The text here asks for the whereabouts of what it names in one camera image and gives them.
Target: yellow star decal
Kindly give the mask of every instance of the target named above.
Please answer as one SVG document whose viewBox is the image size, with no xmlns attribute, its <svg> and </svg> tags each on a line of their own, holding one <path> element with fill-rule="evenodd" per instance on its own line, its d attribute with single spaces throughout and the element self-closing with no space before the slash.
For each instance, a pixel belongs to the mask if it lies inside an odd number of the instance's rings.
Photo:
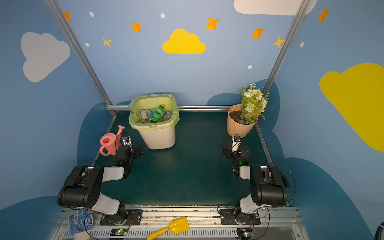
<svg viewBox="0 0 384 240">
<path fill-rule="evenodd" d="M 103 38 L 103 40 L 104 40 L 103 45 L 108 45 L 109 47 L 111 47 L 111 46 L 109 45 L 109 42 L 112 41 L 112 40 L 107 41 L 107 40 L 105 40 L 104 38 Z"/>
<path fill-rule="evenodd" d="M 253 39 L 253 38 L 260 39 L 262 37 L 262 33 L 263 33 L 264 30 L 265 30 L 265 28 L 264 29 L 258 29 L 257 27 L 255 27 L 255 32 L 251 36 L 251 39 Z"/>
<path fill-rule="evenodd" d="M 323 23 L 325 17 L 328 16 L 328 14 L 329 14 L 330 12 L 331 12 L 331 11 L 328 12 L 328 11 L 325 10 L 325 8 L 324 8 L 323 12 L 322 12 L 321 15 L 317 18 L 317 20 L 321 20 L 321 23 Z"/>
<path fill-rule="evenodd" d="M 137 32 L 141 33 L 141 30 L 140 30 L 141 23 L 135 24 L 135 23 L 131 22 L 131 24 L 133 26 L 132 32 L 137 31 Z"/>
<path fill-rule="evenodd" d="M 285 41 L 285 39 L 281 40 L 281 39 L 280 39 L 280 36 L 278 36 L 278 37 L 277 37 L 277 42 L 274 43 L 274 44 L 272 44 L 272 46 L 273 46 L 273 45 L 277 45 L 277 46 L 279 46 L 279 48 L 280 48 L 281 43 L 284 42 L 284 41 Z"/>
<path fill-rule="evenodd" d="M 64 13 L 64 16 L 65 16 L 65 18 L 68 20 L 68 21 L 72 21 L 72 19 L 70 18 L 70 12 L 66 12 L 66 13 Z"/>
<path fill-rule="evenodd" d="M 219 22 L 219 20 L 220 19 L 212 20 L 212 19 L 208 18 L 208 26 L 205 30 L 213 29 L 216 31 L 216 25 Z"/>
</svg>

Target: trash can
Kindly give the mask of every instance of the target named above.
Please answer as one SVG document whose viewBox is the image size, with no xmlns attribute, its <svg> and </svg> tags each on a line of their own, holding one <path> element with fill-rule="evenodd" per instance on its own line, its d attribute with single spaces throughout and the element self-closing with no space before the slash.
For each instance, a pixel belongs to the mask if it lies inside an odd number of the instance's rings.
<svg viewBox="0 0 384 240">
<path fill-rule="evenodd" d="M 139 110 L 149 108 L 154 109 L 160 104 L 165 105 L 165 111 L 172 111 L 172 117 L 169 120 L 157 123 L 138 123 L 139 118 L 137 112 Z M 172 94 L 140 96 L 132 100 L 129 104 L 129 108 L 131 109 L 129 124 L 133 129 L 139 131 L 149 149 L 165 149 L 175 145 L 175 126 L 180 120 L 180 117 L 176 99 Z"/>
</svg>

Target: green plastic bottle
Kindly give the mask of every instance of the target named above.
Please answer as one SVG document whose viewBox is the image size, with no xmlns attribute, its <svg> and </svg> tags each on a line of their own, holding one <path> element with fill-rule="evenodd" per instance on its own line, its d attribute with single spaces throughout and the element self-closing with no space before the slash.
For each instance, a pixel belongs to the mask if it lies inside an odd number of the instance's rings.
<svg viewBox="0 0 384 240">
<path fill-rule="evenodd" d="M 152 116 L 149 118 L 149 122 L 151 123 L 160 122 L 160 119 L 164 113 L 164 108 L 165 108 L 164 104 L 160 104 L 160 106 L 155 108 L 155 111 L 153 112 Z"/>
</svg>

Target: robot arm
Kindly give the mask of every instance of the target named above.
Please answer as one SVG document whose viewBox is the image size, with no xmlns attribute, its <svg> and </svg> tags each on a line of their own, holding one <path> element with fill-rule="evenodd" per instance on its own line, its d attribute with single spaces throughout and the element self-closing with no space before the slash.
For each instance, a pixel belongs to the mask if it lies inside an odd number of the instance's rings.
<svg viewBox="0 0 384 240">
<path fill-rule="evenodd" d="M 275 166 L 241 166 L 239 177 L 250 180 L 251 194 L 240 200 L 241 212 L 254 214 L 262 207 L 286 204 L 286 183 Z"/>
<path fill-rule="evenodd" d="M 223 147 L 223 155 L 233 160 L 232 171 L 237 177 L 250 180 L 251 194 L 241 199 L 234 209 L 234 220 L 246 224 L 258 209 L 286 204 L 285 187 L 289 184 L 276 166 L 249 166 L 249 150 L 240 143 L 239 136 L 233 137 L 232 146 Z"/>
<path fill-rule="evenodd" d="M 123 204 L 100 192 L 102 182 L 119 180 L 123 175 L 123 167 L 75 167 L 57 196 L 57 204 L 86 208 L 106 215 L 119 215 L 120 220 L 123 220 L 126 217 L 125 208 L 123 211 L 119 209 Z"/>
<path fill-rule="evenodd" d="M 122 145 L 116 151 L 116 166 L 77 166 L 72 170 L 57 196 L 59 206 L 85 208 L 105 214 L 107 217 L 103 217 L 103 219 L 108 219 L 105 225 L 125 224 L 127 211 L 124 204 L 100 192 L 102 182 L 127 178 L 131 172 L 133 160 L 144 155 L 141 146 L 133 149 L 129 136 L 122 137 L 121 140 Z"/>
</svg>

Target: pink watering can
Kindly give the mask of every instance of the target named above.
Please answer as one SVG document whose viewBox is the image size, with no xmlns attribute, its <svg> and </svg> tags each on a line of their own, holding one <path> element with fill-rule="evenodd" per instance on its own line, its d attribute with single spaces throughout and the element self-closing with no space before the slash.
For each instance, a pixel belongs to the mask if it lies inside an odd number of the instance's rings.
<svg viewBox="0 0 384 240">
<path fill-rule="evenodd" d="M 122 146 L 120 139 L 121 139 L 121 133 L 124 129 L 124 126 L 119 125 L 119 131 L 116 133 L 107 133 L 100 139 L 100 144 L 102 145 L 100 148 L 100 153 L 103 156 L 109 156 L 109 155 L 116 155 L 117 149 L 119 149 L 120 146 Z"/>
</svg>

